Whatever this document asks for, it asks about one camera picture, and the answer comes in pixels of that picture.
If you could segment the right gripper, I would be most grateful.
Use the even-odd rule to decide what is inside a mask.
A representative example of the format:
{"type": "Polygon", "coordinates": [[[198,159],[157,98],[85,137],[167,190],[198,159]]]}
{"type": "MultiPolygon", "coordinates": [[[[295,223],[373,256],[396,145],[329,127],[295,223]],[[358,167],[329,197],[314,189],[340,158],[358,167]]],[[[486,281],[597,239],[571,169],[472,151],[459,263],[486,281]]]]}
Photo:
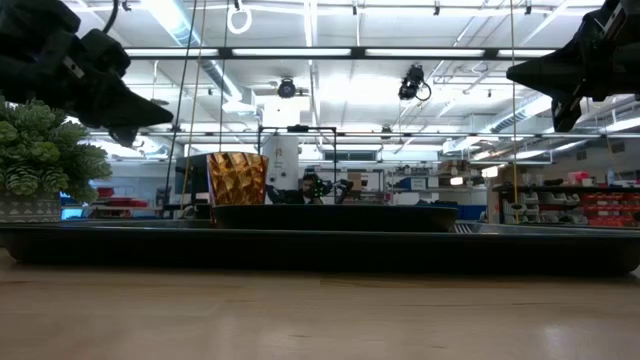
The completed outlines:
{"type": "Polygon", "coordinates": [[[591,21],[591,43],[569,42],[513,65],[507,78],[555,99],[604,100],[640,92],[640,0],[605,0],[591,21]],[[586,74],[590,60],[591,85],[586,74]]]}

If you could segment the amber faceted cup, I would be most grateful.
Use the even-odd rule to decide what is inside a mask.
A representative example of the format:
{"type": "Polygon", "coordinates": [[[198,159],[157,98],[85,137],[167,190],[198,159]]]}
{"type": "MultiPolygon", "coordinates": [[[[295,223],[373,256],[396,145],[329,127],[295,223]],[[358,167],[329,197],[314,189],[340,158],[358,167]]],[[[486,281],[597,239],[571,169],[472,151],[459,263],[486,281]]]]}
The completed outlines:
{"type": "Polygon", "coordinates": [[[269,159],[247,152],[214,152],[206,156],[211,204],[211,223],[217,227],[215,211],[227,205],[263,205],[269,159]]]}

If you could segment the black round plate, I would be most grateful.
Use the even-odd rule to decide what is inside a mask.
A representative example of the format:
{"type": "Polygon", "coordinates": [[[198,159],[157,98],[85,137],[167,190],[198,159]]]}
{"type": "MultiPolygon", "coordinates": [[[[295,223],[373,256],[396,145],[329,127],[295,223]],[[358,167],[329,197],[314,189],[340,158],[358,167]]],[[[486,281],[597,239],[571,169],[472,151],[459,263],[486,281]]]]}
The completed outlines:
{"type": "Polygon", "coordinates": [[[211,210],[223,229],[448,232],[458,210],[439,206],[224,205],[211,210]]]}

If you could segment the red tray stack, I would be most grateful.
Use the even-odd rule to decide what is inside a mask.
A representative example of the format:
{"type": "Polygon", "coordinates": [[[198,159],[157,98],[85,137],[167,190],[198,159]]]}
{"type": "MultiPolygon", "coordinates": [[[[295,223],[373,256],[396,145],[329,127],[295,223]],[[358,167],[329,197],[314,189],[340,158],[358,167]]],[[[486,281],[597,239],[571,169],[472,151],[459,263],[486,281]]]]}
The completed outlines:
{"type": "Polygon", "coordinates": [[[98,198],[93,202],[96,206],[125,207],[125,208],[146,208],[148,202],[132,197],[116,196],[112,187],[99,187],[98,198]]]}

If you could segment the large black serving tray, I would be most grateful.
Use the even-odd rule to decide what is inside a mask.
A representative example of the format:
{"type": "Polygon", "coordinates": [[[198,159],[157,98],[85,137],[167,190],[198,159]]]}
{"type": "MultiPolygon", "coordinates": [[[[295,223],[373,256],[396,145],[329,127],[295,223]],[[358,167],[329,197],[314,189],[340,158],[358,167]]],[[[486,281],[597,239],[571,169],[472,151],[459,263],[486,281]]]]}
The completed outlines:
{"type": "Polygon", "coordinates": [[[640,231],[470,224],[474,232],[214,229],[202,222],[0,225],[17,261],[268,271],[625,275],[640,231]]]}

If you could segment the green artificial pine plant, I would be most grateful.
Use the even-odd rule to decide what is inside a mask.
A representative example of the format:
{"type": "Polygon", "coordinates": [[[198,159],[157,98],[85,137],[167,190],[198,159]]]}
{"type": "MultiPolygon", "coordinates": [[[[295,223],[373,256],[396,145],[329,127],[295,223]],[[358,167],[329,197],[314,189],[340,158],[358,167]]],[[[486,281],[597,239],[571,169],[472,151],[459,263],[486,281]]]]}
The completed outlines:
{"type": "Polygon", "coordinates": [[[107,152],[88,138],[89,131],[62,110],[39,100],[12,104],[0,96],[0,190],[96,200],[91,182],[110,178],[112,169],[107,152]]]}

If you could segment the black computer monitor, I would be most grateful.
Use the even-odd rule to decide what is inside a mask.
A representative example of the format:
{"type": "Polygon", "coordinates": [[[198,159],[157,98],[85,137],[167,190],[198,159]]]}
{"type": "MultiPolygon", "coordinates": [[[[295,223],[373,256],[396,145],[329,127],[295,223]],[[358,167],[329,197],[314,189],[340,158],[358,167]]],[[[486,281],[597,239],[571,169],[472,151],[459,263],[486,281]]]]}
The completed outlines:
{"type": "Polygon", "coordinates": [[[191,155],[176,160],[174,192],[206,193],[207,183],[207,155],[191,155]]]}

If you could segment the grey patterned plant pot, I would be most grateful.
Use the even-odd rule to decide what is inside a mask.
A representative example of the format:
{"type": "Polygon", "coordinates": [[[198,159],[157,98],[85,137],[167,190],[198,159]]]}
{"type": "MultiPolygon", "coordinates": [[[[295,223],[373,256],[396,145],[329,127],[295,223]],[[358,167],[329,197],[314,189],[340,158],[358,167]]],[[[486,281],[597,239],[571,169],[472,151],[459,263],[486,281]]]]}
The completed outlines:
{"type": "Polygon", "coordinates": [[[58,195],[0,197],[0,223],[57,223],[60,220],[58,195]]]}

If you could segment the shelf rack with red bins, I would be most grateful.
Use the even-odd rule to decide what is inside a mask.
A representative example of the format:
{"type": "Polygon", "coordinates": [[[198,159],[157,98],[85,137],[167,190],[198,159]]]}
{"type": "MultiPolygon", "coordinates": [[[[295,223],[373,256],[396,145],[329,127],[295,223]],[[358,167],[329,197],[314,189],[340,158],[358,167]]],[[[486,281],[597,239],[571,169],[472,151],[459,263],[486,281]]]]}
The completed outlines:
{"type": "Polygon", "coordinates": [[[640,228],[640,188],[507,184],[493,191],[501,224],[640,228]]]}

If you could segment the blue storage bin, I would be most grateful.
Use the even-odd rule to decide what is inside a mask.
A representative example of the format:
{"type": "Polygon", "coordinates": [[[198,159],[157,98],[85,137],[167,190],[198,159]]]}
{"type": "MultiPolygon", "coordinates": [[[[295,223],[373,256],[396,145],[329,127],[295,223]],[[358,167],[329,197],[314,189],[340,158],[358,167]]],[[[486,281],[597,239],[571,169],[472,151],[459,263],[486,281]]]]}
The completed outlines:
{"type": "Polygon", "coordinates": [[[458,204],[456,208],[458,209],[458,220],[480,221],[486,212],[487,206],[458,204]]]}

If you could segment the white round column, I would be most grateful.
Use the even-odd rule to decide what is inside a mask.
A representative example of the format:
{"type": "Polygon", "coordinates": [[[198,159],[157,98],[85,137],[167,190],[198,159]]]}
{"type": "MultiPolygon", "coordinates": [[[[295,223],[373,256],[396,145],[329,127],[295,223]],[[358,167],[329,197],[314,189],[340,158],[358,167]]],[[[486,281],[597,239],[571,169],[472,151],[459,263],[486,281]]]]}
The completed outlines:
{"type": "Polygon", "coordinates": [[[267,184],[279,190],[299,188],[299,146],[298,138],[274,135],[266,139],[262,154],[268,162],[267,184]]]}

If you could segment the grey horizontal pipe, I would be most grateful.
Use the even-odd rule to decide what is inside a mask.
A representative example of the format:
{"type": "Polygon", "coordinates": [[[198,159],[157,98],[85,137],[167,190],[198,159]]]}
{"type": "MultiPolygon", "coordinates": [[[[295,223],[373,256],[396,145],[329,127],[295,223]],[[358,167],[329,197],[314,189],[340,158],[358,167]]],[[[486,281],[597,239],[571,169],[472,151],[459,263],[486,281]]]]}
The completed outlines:
{"type": "Polygon", "coordinates": [[[375,133],[375,132],[338,132],[325,129],[324,131],[312,131],[308,132],[287,132],[287,129],[267,129],[261,132],[177,132],[176,138],[189,138],[193,137],[237,137],[237,138],[249,138],[268,135],[280,135],[280,136],[301,136],[301,137],[350,137],[350,138],[466,138],[466,137],[479,137],[483,139],[512,139],[513,137],[518,139],[575,139],[575,140],[590,140],[590,139],[640,139],[640,133],[463,133],[463,132],[419,132],[419,133],[375,133]]]}

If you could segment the person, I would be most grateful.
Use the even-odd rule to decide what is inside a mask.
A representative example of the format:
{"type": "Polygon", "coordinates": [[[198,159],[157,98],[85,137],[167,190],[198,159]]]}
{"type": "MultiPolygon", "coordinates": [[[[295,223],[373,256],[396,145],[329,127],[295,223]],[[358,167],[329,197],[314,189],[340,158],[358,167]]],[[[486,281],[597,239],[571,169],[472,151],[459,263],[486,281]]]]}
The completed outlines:
{"type": "Polygon", "coordinates": [[[334,203],[342,204],[353,186],[353,182],[344,179],[328,182],[322,180],[316,174],[306,174],[298,190],[282,190],[276,189],[272,185],[267,185],[266,192],[273,204],[321,205],[324,197],[337,190],[339,194],[335,197],[334,203]]]}

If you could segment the black overhead frame rail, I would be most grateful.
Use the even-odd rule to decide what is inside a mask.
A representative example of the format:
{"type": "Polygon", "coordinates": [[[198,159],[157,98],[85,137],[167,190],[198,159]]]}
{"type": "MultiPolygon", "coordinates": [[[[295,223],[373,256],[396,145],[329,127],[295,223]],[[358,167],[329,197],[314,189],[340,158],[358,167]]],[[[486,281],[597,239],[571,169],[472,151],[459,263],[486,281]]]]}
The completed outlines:
{"type": "Polygon", "coordinates": [[[131,60],[179,60],[179,59],[302,59],[302,60],[530,60],[554,52],[554,48],[457,48],[457,47],[131,47],[125,52],[131,60]]]}

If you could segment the black tubular stand frame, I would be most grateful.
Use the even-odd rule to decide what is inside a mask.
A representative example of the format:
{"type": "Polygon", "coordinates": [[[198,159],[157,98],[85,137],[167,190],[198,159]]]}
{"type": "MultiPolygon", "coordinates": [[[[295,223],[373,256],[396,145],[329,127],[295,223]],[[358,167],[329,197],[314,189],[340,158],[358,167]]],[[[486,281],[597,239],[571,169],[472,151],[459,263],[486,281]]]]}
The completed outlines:
{"type": "MultiPolygon", "coordinates": [[[[282,130],[284,130],[285,128],[287,129],[286,130],[287,132],[308,132],[310,129],[312,131],[321,131],[321,132],[324,131],[325,129],[327,129],[328,131],[329,130],[337,131],[336,127],[325,127],[325,126],[318,127],[318,126],[308,126],[308,125],[291,125],[291,126],[282,127],[282,126],[262,126],[262,125],[259,125],[257,132],[266,131],[267,129],[276,129],[276,130],[282,129],[282,130]]],[[[259,154],[262,154],[262,147],[264,145],[265,140],[269,139],[270,137],[272,137],[274,135],[258,136],[257,137],[257,151],[258,151],[259,154]]],[[[301,136],[293,136],[293,137],[297,137],[298,138],[299,170],[300,170],[300,153],[301,153],[301,150],[300,150],[299,139],[300,139],[301,136]]],[[[333,138],[332,146],[333,146],[333,159],[332,159],[333,182],[336,182],[337,181],[337,174],[336,174],[336,172],[337,172],[337,137],[333,138]]],[[[299,188],[300,188],[300,186],[301,186],[301,177],[300,177],[300,173],[299,173],[299,188]]]]}

